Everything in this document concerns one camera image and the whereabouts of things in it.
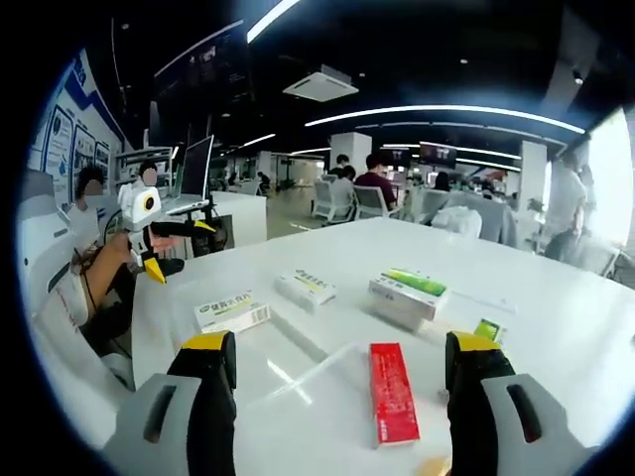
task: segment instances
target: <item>black ceiling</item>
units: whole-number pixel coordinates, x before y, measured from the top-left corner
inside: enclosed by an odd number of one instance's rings
[[[250,28],[278,0],[181,0],[120,12],[113,31],[104,31],[88,55],[97,83],[133,145],[148,126],[153,74],[200,39],[236,20]],[[326,147],[332,133],[355,130],[374,144],[420,140],[518,154],[523,136],[491,129],[395,122],[453,122],[525,131],[569,143],[577,134],[550,125],[482,113],[408,112],[359,117],[304,127],[306,122],[365,109],[413,104],[467,104],[535,114],[553,81],[557,61],[571,66],[571,94],[558,117],[592,127],[617,105],[635,97],[635,69],[625,43],[627,31],[590,2],[573,2],[591,30],[600,30],[596,52],[563,53],[565,6],[541,0],[301,0],[249,47],[253,101],[210,106],[214,132],[226,147],[276,133],[243,150],[291,152]],[[113,66],[112,40],[119,81]],[[584,84],[572,69],[589,63]],[[461,59],[468,60],[462,64]],[[318,103],[282,90],[326,64],[352,77],[360,92]],[[221,117],[229,113],[229,118]],[[560,145],[547,143],[555,152]]]

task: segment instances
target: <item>white table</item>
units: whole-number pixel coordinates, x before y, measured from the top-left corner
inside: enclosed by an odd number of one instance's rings
[[[251,288],[325,355],[351,342],[400,342],[415,398],[425,403],[418,405],[424,436],[418,444],[429,456],[450,454],[445,407],[437,398],[444,387],[445,341],[409,334],[364,311],[369,279],[391,267],[419,270],[450,287],[440,323],[473,330],[488,317],[508,326],[505,349],[516,372],[533,375],[564,405],[570,429],[584,445],[599,444],[617,424],[635,392],[633,291],[506,246],[384,218],[197,258],[164,287],[140,276],[132,320],[135,382],[140,386],[167,370],[179,340],[189,328],[193,332],[195,305]],[[277,275],[297,268],[338,288],[337,298],[316,315],[273,290]],[[239,334],[238,347],[247,340]],[[287,376],[282,380],[294,380],[312,365],[296,362],[293,349],[274,347],[256,345],[255,360],[275,358]],[[270,351],[278,353],[271,357]],[[241,382],[240,360],[237,394],[248,387],[255,398],[260,382]]]

